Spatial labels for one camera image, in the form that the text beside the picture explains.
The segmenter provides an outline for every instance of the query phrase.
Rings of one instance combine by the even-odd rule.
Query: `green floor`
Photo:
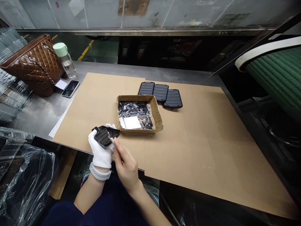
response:
[[[38,35],[25,35],[20,34],[30,42]],[[80,35],[56,35],[50,34],[53,39],[53,43],[63,42],[68,47],[68,52],[72,60],[77,61],[83,55],[81,61],[88,62],[100,62],[100,63],[118,63],[118,47],[119,37],[111,36],[107,41],[94,40],[91,43],[91,39],[86,36]]]

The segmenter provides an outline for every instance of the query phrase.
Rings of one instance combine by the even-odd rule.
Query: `brown quilted handbag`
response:
[[[0,68],[21,79],[37,95],[50,96],[64,73],[52,46],[50,35],[41,35],[3,61]]]

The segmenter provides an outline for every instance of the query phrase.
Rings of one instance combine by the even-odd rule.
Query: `smartphone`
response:
[[[79,81],[71,80],[67,85],[67,87],[62,92],[62,96],[67,98],[72,97],[74,91],[77,89],[78,86],[79,86]]]

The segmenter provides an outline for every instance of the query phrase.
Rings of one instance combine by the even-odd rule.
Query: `chain strap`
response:
[[[37,65],[39,65],[40,68],[42,68],[42,70],[45,72],[45,74],[47,75],[47,77],[49,78],[50,82],[52,84],[55,84],[55,82],[50,78],[49,74],[47,73],[47,71],[45,70],[45,68],[43,68],[43,66],[41,64],[39,64],[33,57],[29,57],[30,60],[32,60],[33,62],[35,62]]]
[[[56,55],[56,53],[55,53],[51,48],[49,48],[47,45],[43,45],[43,47],[44,47],[45,49],[50,50],[54,55]],[[43,66],[42,66],[40,63],[38,63],[38,62],[37,62],[33,57],[31,57],[31,56],[29,57],[29,59],[32,60],[33,62],[35,62],[40,68],[42,68],[42,70],[45,72],[45,74],[46,74],[47,77],[49,78],[51,84],[55,84],[55,82],[50,78],[49,74],[47,73],[47,71],[45,70],[45,68],[43,68]]]
[[[47,45],[44,45],[43,47],[44,47],[45,49],[50,50],[54,55],[56,55],[56,53],[55,53],[51,48],[49,48]]]

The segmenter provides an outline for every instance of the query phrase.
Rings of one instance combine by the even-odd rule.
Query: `white glove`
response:
[[[115,125],[106,124],[106,127],[110,127],[113,129],[116,129]],[[93,130],[88,135],[88,141],[91,146],[91,149],[93,151],[94,157],[93,157],[93,164],[94,166],[102,167],[102,168],[111,168],[112,163],[112,154],[113,154],[113,144],[110,144],[106,148],[103,148],[100,146],[99,143],[94,139],[97,131]]]

